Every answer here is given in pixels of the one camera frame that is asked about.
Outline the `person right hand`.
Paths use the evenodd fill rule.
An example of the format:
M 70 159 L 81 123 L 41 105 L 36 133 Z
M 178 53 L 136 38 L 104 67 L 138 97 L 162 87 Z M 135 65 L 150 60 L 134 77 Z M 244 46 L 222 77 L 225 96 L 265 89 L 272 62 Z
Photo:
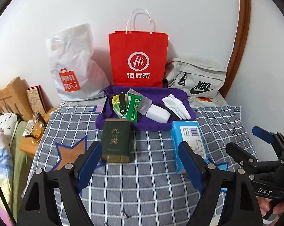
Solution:
M 263 197 L 257 197 L 258 204 L 260 207 L 260 211 L 262 216 L 265 216 L 267 212 L 269 212 L 272 209 L 272 205 L 270 203 L 271 199 L 263 198 Z M 284 212 L 284 202 L 281 202 L 277 204 L 273 209 L 274 215 L 280 215 Z

